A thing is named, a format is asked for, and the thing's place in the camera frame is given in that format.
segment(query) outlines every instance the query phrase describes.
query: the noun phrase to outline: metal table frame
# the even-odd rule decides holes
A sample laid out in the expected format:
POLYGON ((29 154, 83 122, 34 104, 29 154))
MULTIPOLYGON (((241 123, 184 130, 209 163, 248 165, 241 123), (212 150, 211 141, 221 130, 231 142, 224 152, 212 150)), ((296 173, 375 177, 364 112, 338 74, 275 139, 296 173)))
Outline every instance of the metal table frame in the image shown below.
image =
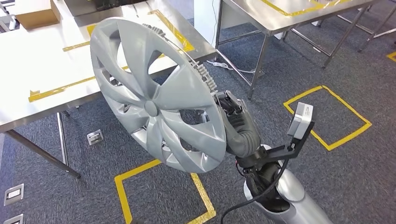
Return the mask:
MULTIPOLYGON (((172 6, 165 2, 165 0, 148 0, 146 1, 146 4, 150 9, 152 7, 154 9, 159 9, 159 10, 165 10, 165 16, 170 19, 172 23, 175 25, 178 25, 178 28, 180 29, 181 32, 185 35, 186 38, 194 45, 195 49, 190 51, 190 55, 197 61, 199 60, 207 60, 207 59, 212 59, 216 55, 216 51, 213 47, 210 46, 208 42, 204 40, 202 36, 199 35, 199 33, 194 29, 194 27, 182 16, 180 15, 179 12, 177 12, 175 9, 172 8, 172 6)), ((109 9, 106 11, 100 11, 96 13, 92 13, 90 16, 89 14, 84 14, 80 17, 75 17, 75 22, 79 26, 84 26, 84 23, 87 24, 92 24, 95 22, 99 22, 102 19, 105 19, 107 17, 112 17, 112 16, 117 16, 117 15, 123 15, 122 10, 120 7, 118 8, 113 8, 109 9)), ((171 72, 176 66, 170 66, 166 69, 159 70, 158 72, 155 72, 151 74, 152 78, 155 78, 157 76, 161 76, 162 74, 169 73, 171 72)), ((50 107, 49 109, 41 110, 41 111, 34 111, 34 113, 31 113, 29 115, 26 115, 25 117, 22 117, 20 119, 14 119, 11 120, 7 123, 2 123, 0 124, 0 133, 4 132, 17 142, 21 143, 31 151, 39 154, 41 157, 43 157, 45 160, 49 161, 53 165, 59 167, 60 169, 64 170, 71 176, 75 178, 80 178, 81 175, 73 170, 69 166, 68 162, 68 156, 67 156, 67 149, 66 149, 66 143, 65 143, 65 136, 64 136, 64 127, 63 127, 63 115, 66 117, 69 117, 70 115, 68 112, 66 112, 67 109, 69 108, 74 108, 79 105, 83 105, 87 102, 93 101, 97 97, 101 96, 101 92, 91 92, 83 97, 78 96, 72 101, 69 101, 67 103, 61 103, 56 105, 54 104, 54 107, 50 107), (58 124, 58 130, 59 130, 59 138, 60 138, 60 143, 61 143, 61 150, 62 150, 62 160, 60 161, 54 156, 50 155, 48 152, 46 152, 44 149, 40 148, 37 146, 35 143, 31 142, 29 139, 25 138, 22 136, 20 133, 16 132, 14 129, 26 125, 30 122, 33 122, 38 119, 42 119, 44 117, 47 117, 49 115, 52 115, 56 113, 57 114, 57 124, 58 124)), ((51 96, 54 98, 54 102, 58 102, 56 100, 57 95, 51 96)))
POLYGON ((302 39, 307 41, 309 44, 311 44, 312 46, 317 48, 321 53, 323 53, 326 56, 328 56, 328 59, 325 61, 324 66, 323 66, 323 68, 325 68, 329 64, 331 59, 334 57, 334 55, 337 53, 337 51, 341 47, 342 43, 348 37, 349 33, 355 27, 355 25, 357 24, 357 22, 359 21, 361 16, 364 14, 366 9, 370 5, 372 5, 374 2, 376 2, 376 1, 378 1, 378 0, 365 2, 365 3, 359 4, 359 5, 350 7, 350 8, 342 9, 342 10, 339 10, 337 12, 326 14, 326 15, 323 15, 323 16, 318 16, 317 18, 306 20, 306 21, 298 23, 296 25, 287 26, 287 27, 284 27, 282 29, 273 30, 273 31, 269 31, 269 30, 263 31, 262 29, 260 29, 260 27, 257 27, 256 24, 258 22, 254 21, 254 22, 252 22, 252 24, 255 25, 258 28, 258 30, 252 31, 252 32, 249 32, 249 33, 246 33, 246 34, 242 34, 240 36, 237 36, 237 37, 234 37, 234 38, 231 38, 231 39, 228 39, 228 40, 220 42, 219 41, 219 37, 220 37, 220 28, 221 28, 222 7, 223 7, 224 3, 227 4, 226 0, 221 0, 220 1, 220 7, 219 7, 219 20, 218 20, 218 26, 217 26, 215 48, 216 48, 216 51, 217 51, 218 55, 220 55, 222 58, 224 58, 224 60, 235 70, 235 72, 249 85, 250 89, 248 91, 247 98, 251 99, 252 95, 253 95, 253 92, 255 90, 257 79, 263 73, 262 72, 262 64, 263 64, 263 58, 264 58, 264 55, 265 55, 265 52, 266 52, 266 48, 267 48, 267 45, 268 45, 268 42, 269 42, 269 37, 271 37, 272 35, 275 35, 275 34, 278 34, 278 33, 282 32, 282 38, 281 39, 285 40, 288 32, 291 30, 293 33, 295 33, 296 35, 298 35, 299 37, 301 37, 302 39), (343 37, 340 39, 340 41, 337 43, 336 47, 331 52, 326 51, 325 49, 323 49, 322 47, 320 47, 319 45, 314 43, 312 40, 310 40, 308 37, 304 36, 303 34, 298 32, 296 29, 294 29, 294 27, 298 27, 298 26, 302 26, 302 25, 305 25, 305 24, 309 24, 309 23, 311 23, 313 21, 320 21, 320 20, 323 20, 325 18, 330 18, 332 16, 335 16, 335 15, 337 15, 339 13, 350 11, 350 10, 353 10, 353 9, 358 9, 358 8, 363 8, 363 9, 355 16, 354 20, 351 22, 351 25, 348 27, 348 29, 344 33, 343 37), (252 81, 250 82, 240 71, 238 71, 236 66, 223 53, 221 53, 219 51, 219 45, 227 43, 227 42, 235 41, 235 40, 238 40, 240 38, 247 37, 247 36, 250 36, 250 35, 255 35, 255 34, 258 34, 258 33, 261 33, 261 32, 264 33, 265 36, 264 36, 263 44, 262 44, 262 47, 261 47, 261 50, 260 50, 260 55, 259 55, 259 58, 258 58, 258 61, 257 61, 257 64, 256 64, 255 73, 253 75, 252 81))
MULTIPOLYGON (((371 7, 372 7, 372 5, 370 5, 367 8, 367 11, 369 11, 371 7)), ((364 42, 364 44, 362 44, 362 46, 359 48, 358 52, 362 52, 367 47, 368 43, 371 40, 373 40, 375 38, 378 38, 378 37, 381 37, 381 36, 384 36, 384 35, 387 35, 387 34, 391 34, 393 32, 396 32, 396 28, 393 28, 393 29, 387 30, 385 32, 382 32, 380 34, 378 33, 380 31, 380 29, 383 27, 383 25, 385 25, 385 23, 389 20, 389 18, 395 13, 395 11, 396 11, 396 4, 391 9, 391 11, 388 13, 388 15, 381 21, 381 23, 374 30, 371 30, 371 29, 369 29, 369 28, 367 28, 365 26, 362 26, 360 24, 356 24, 357 28, 359 28, 359 29, 365 31, 366 33, 370 34, 370 36, 367 38, 366 42, 364 42)), ((342 20, 344 20, 345 22, 352 23, 352 21, 350 21, 349 19, 345 18, 342 15, 337 15, 337 17, 342 19, 342 20)), ((322 22, 323 22, 323 20, 318 21, 318 23, 315 26, 320 27, 322 22)))

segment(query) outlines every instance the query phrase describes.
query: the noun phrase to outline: table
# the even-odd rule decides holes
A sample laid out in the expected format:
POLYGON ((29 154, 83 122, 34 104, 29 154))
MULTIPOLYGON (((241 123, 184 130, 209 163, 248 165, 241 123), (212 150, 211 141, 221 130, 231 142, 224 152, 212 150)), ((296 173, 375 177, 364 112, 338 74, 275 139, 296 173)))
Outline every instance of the table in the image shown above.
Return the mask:
MULTIPOLYGON (((156 13, 172 25, 172 32, 177 31, 188 40, 188 53, 194 60, 211 59, 216 51, 166 0, 148 0, 75 18, 63 0, 55 3, 63 18, 59 24, 30 31, 21 28, 0 35, 1 43, 18 43, 2 46, 2 52, 6 54, 0 54, 0 133, 8 134, 79 178, 80 174, 68 166, 60 112, 100 96, 87 42, 90 39, 87 29, 92 28, 88 25, 112 16, 144 18, 157 10, 156 13), (58 118, 63 162, 14 130, 54 113, 58 118)), ((175 67, 174 62, 163 59, 150 67, 153 78, 175 67)))
POLYGON ((381 23, 375 28, 375 30, 370 30, 370 29, 368 29, 368 28, 366 28, 366 27, 364 27, 364 26, 361 26, 361 25, 357 25, 357 24, 356 24, 356 26, 357 26, 358 28, 360 28, 360 29, 362 29, 362 30, 364 30, 365 32, 367 32, 367 33, 370 34, 370 37, 368 37, 367 40, 366 40, 366 42, 364 42, 364 44, 359 48, 358 52, 362 52, 362 51, 367 47, 368 43, 369 43, 371 40, 373 40, 373 39, 375 39, 375 38, 378 38, 378 37, 380 37, 380 36, 384 36, 384 35, 387 35, 387 34, 391 34, 391 33, 393 33, 393 32, 396 32, 396 28, 393 28, 393 29, 387 30, 387 31, 385 31, 385 32, 382 32, 382 33, 380 33, 380 34, 378 33, 378 32, 380 31, 380 29, 383 27, 383 25, 385 25, 385 23, 389 20, 389 18, 390 18, 390 17, 395 13, 395 11, 396 11, 396 0, 389 0, 389 1, 395 3, 395 5, 394 5, 393 8, 390 10, 389 14, 388 14, 388 15, 381 21, 381 23))
POLYGON ((342 43, 351 32, 352 28, 356 25, 360 17, 366 11, 367 7, 376 3, 377 1, 378 0, 297 0, 293 1, 293 4, 290 4, 290 1, 288 0, 220 0, 218 16, 219 21, 217 25, 215 48, 217 49, 217 53, 222 56, 225 61, 230 64, 230 66, 238 73, 238 75, 250 86, 247 98, 251 99, 257 79, 262 73, 261 68, 263 64, 263 58, 270 36, 282 33, 281 39, 284 40, 287 33, 289 31, 292 31, 293 33, 307 41, 309 44, 313 45, 318 51, 328 56, 328 59, 323 66, 323 68, 325 68, 334 57, 334 55, 337 53, 342 43), (222 23, 222 8, 224 5, 227 5, 227 7, 230 7, 246 21, 252 23, 258 30, 219 42, 220 27, 222 23), (323 20, 325 18, 335 16, 348 10, 358 8, 363 9, 351 22, 351 25, 345 32, 344 36, 341 38, 341 40, 331 52, 326 51, 295 29, 302 25, 309 24, 314 21, 323 20), (265 37, 257 61, 255 73, 252 81, 250 82, 243 74, 241 74, 237 70, 233 63, 219 51, 218 46, 220 44, 234 41, 242 37, 254 35, 257 33, 264 33, 265 37))

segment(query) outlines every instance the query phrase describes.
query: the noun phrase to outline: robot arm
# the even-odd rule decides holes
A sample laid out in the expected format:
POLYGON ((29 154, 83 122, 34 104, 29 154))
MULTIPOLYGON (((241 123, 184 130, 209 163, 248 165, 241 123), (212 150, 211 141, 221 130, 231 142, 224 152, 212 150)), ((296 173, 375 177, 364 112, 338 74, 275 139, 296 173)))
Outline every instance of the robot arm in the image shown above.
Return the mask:
POLYGON ((216 96, 226 131, 226 151, 241 158, 252 155, 260 147, 261 139, 245 102, 230 91, 216 96))
POLYGON ((332 224, 300 181, 285 169, 288 160, 297 157, 313 128, 316 118, 313 106, 299 102, 287 131, 290 144, 270 148, 261 145, 260 135, 242 100, 225 91, 217 94, 217 104, 226 130, 226 150, 236 156, 243 168, 247 199, 227 210, 221 223, 228 212, 254 202, 277 224, 332 224))

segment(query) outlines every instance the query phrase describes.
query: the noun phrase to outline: yellow floor tape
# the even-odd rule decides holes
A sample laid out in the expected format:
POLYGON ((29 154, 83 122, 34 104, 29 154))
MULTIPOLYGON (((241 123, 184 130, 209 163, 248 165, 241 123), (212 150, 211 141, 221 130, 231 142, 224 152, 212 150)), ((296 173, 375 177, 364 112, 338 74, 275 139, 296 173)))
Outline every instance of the yellow floor tape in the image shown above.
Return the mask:
MULTIPOLYGON (((132 222, 132 213, 129 208, 127 195, 125 193, 125 189, 124 189, 124 185, 122 184, 122 181, 129 177, 132 177, 136 174, 139 174, 145 170, 148 170, 152 167, 155 167, 159 164, 161 164, 161 161, 153 160, 149 163, 146 163, 146 164, 139 166, 135 169, 132 169, 126 173, 118 175, 114 178, 115 186, 118 191, 118 197, 120 198, 122 213, 124 214, 126 224, 130 224, 132 222)), ((199 195, 201 196, 202 201, 205 204, 207 212, 205 212, 201 216, 189 221, 188 224, 202 224, 202 223, 205 223, 206 221, 208 221, 209 219, 215 217, 216 211, 214 210, 212 202, 210 201, 209 196, 206 193, 206 190, 205 190, 204 186, 202 185, 202 182, 199 179, 198 175, 197 174, 190 174, 190 175, 191 175, 192 181, 194 182, 195 186, 197 187, 197 190, 199 192, 199 195)))
POLYGON ((386 55, 386 57, 388 57, 390 60, 396 62, 396 51, 391 54, 386 55))
POLYGON ((355 109, 353 109, 347 102, 345 102, 343 99, 341 99, 341 97, 339 97, 337 94, 335 94, 333 91, 331 91, 327 86, 324 85, 320 85, 317 86, 315 88, 312 88, 308 91, 305 91, 291 99, 289 99, 288 101, 284 102, 283 105, 286 107, 286 109, 294 114, 294 111, 292 110, 292 108, 290 108, 290 104, 307 96, 308 94, 311 94, 315 91, 321 90, 321 89, 325 89, 327 90, 332 96, 334 96, 338 101, 340 101, 344 106, 346 106, 350 111, 352 111, 356 116, 358 116, 360 119, 362 119, 365 122, 365 125, 363 125, 362 127, 360 127, 359 129, 357 129, 356 131, 352 132, 351 134, 347 135, 346 137, 328 145, 321 137, 319 137, 318 134, 316 134, 316 132, 314 132, 313 130, 311 131, 311 134, 328 150, 331 151, 335 148, 337 148, 338 146, 346 143, 347 141, 353 139, 354 137, 358 136, 359 134, 363 133, 364 131, 366 131, 372 124, 370 121, 368 121, 366 118, 364 118, 363 116, 361 116, 355 109))

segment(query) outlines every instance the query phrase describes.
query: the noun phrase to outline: yellow tape marking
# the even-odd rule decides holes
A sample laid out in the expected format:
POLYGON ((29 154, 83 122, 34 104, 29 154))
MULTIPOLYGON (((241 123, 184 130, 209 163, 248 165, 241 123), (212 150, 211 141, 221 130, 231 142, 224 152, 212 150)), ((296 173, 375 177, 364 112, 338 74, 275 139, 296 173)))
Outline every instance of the yellow tape marking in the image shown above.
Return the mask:
POLYGON ((390 60, 396 62, 396 51, 391 54, 386 55, 386 57, 388 57, 390 60))
POLYGON ((315 6, 310 7, 310 8, 306 8, 306 9, 303 9, 303 10, 300 10, 300 11, 292 12, 292 13, 287 13, 287 12, 283 11, 278 6, 272 4, 269 0, 261 0, 261 1, 264 2, 265 4, 267 4, 268 6, 270 6, 271 8, 273 8, 274 10, 276 10, 277 12, 279 12, 282 15, 285 15, 285 16, 296 16, 296 15, 302 15, 302 14, 309 13, 309 12, 314 12, 314 11, 323 9, 325 7, 334 6, 336 4, 347 2, 347 1, 351 1, 351 0, 338 0, 338 1, 332 1, 332 2, 327 3, 327 4, 322 4, 322 3, 319 3, 319 2, 317 2, 315 0, 309 0, 309 2, 314 4, 315 6))
POLYGON ((49 91, 46 91, 46 92, 42 92, 42 93, 40 93, 40 91, 30 91, 29 102, 31 103, 33 101, 36 101, 36 100, 39 100, 39 99, 42 99, 42 98, 45 98, 45 97, 49 97, 49 96, 52 96, 52 95, 60 93, 60 92, 63 92, 65 89, 67 89, 67 88, 69 88, 71 86, 74 86, 74 85, 77 85, 77 84, 80 84, 80 83, 83 83, 83 82, 86 82, 86 81, 89 81, 89 80, 92 80, 92 79, 95 79, 95 77, 89 77, 89 78, 80 80, 78 82, 71 83, 71 84, 68 84, 68 85, 64 85, 62 87, 59 87, 59 88, 56 88, 56 89, 53 89, 53 90, 49 90, 49 91))
POLYGON ((89 45, 89 41, 84 42, 84 43, 79 43, 79 44, 76 44, 76 45, 73 45, 73 46, 70 46, 70 47, 65 47, 62 50, 64 52, 66 52, 66 51, 73 50, 73 49, 76 49, 76 48, 81 48, 81 47, 87 46, 87 45, 89 45))
MULTIPOLYGON (((188 52, 188 51, 191 51, 191 50, 195 49, 194 46, 179 32, 178 29, 176 29, 176 27, 159 10, 151 11, 148 14, 155 14, 156 16, 158 16, 158 18, 173 33, 173 35, 175 35, 175 37, 181 42, 181 44, 183 45, 183 50, 185 52, 188 52)), ((92 31, 95 29, 95 26, 96 26, 95 24, 87 26, 87 32, 88 32, 89 36, 91 36, 92 31)), ((87 45, 89 45, 89 41, 84 42, 84 43, 80 43, 80 44, 77 44, 77 45, 73 45, 73 46, 70 46, 70 47, 63 48, 63 51, 66 52, 66 51, 73 50, 73 49, 76 49, 76 48, 79 48, 79 47, 83 47, 83 46, 87 46, 87 45)), ((128 66, 124 66, 124 67, 122 67, 122 69, 126 70, 126 69, 128 69, 128 66)), ((49 96, 52 96, 52 95, 60 93, 60 92, 63 92, 66 88, 68 88, 70 86, 74 86, 74 85, 89 81, 89 80, 94 79, 94 78, 95 77, 86 78, 86 79, 80 80, 78 82, 71 83, 71 84, 68 84, 68 85, 65 85, 65 86, 50 90, 50 91, 46 91, 46 92, 43 92, 43 93, 40 93, 40 91, 37 91, 37 93, 32 93, 32 91, 31 91, 30 97, 29 97, 29 102, 33 102, 33 101, 36 101, 36 100, 39 100, 39 99, 42 99, 42 98, 45 98, 45 97, 49 97, 49 96)))
POLYGON ((331 151, 335 148, 337 148, 338 146, 346 143, 347 141, 353 139, 354 137, 358 136, 359 134, 363 133, 364 131, 366 131, 372 124, 370 121, 368 121, 366 118, 364 118, 363 116, 361 116, 355 109, 353 109, 347 102, 345 102, 341 97, 339 97, 339 95, 337 95, 336 93, 334 93, 332 90, 330 90, 327 86, 325 85, 320 85, 317 86, 315 88, 312 88, 308 91, 305 91, 291 99, 289 99, 288 101, 284 102, 283 105, 286 107, 286 109, 290 112, 290 113, 294 113, 294 111, 292 110, 292 108, 290 108, 290 104, 293 103, 294 101, 299 100, 302 97, 305 97, 308 94, 311 94, 315 91, 318 91, 320 89, 326 89, 327 91, 329 91, 329 93, 334 96, 338 101, 340 101, 344 106, 346 106, 350 111, 352 111, 356 116, 358 116, 360 119, 362 119, 365 122, 365 125, 363 125, 362 127, 360 127, 359 129, 357 129, 356 131, 352 132, 351 134, 347 135, 346 137, 328 145, 318 134, 316 134, 316 132, 314 132, 314 130, 311 130, 311 134, 328 150, 331 151))
MULTIPOLYGON (((126 173, 123 173, 121 175, 114 177, 115 186, 118 191, 118 196, 120 198, 122 213, 124 214, 126 224, 130 224, 132 222, 132 214, 131 214, 131 210, 129 208, 127 195, 125 193, 122 181, 129 177, 132 177, 136 174, 139 174, 145 170, 148 170, 152 167, 155 167, 155 166, 159 165, 160 163, 161 163, 161 161, 159 161, 159 160, 153 160, 153 161, 146 163, 140 167, 137 167, 137 168, 132 169, 126 173)), ((212 202, 210 201, 209 196, 206 193, 206 190, 205 190, 204 186, 202 185, 202 182, 199 179, 198 175, 191 174, 191 178, 192 178, 195 186, 197 187, 197 190, 199 192, 199 195, 201 196, 202 201, 205 204, 207 212, 205 212, 201 216, 191 220, 188 224, 202 224, 202 223, 205 223, 206 221, 208 221, 209 219, 215 217, 216 211, 214 210, 212 202)))
POLYGON ((91 37, 93 29, 95 29, 95 26, 96 26, 96 24, 87 26, 87 31, 88 31, 89 37, 91 37))

